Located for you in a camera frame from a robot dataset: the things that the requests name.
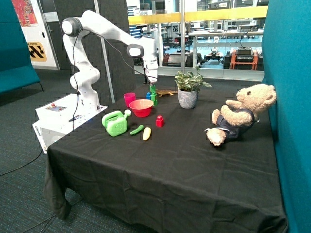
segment pink cup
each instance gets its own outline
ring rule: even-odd
[[[133,92],[124,94],[124,100],[126,107],[130,107],[130,103],[136,99],[136,95]]]

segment glass window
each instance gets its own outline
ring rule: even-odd
[[[263,78],[261,42],[268,0],[131,2],[137,3],[132,35],[155,38],[160,74],[173,76],[199,66],[208,77]],[[138,30],[140,24],[146,27]]]

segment red bowl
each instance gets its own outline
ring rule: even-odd
[[[146,117],[151,113],[153,101],[147,99],[130,102],[130,108],[137,117]]]

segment teddy bear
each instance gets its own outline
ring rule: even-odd
[[[276,102],[276,91],[273,85],[257,84],[243,88],[236,96],[238,101],[227,100],[220,111],[215,109],[212,113],[212,123],[218,127],[205,131],[208,139],[215,146],[220,146],[225,140],[238,138],[259,121],[260,113]]]

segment teddy bear paw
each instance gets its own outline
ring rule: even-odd
[[[214,125],[216,125],[217,118],[219,117],[219,115],[220,115],[220,111],[218,109],[215,109],[212,113],[212,123]]]

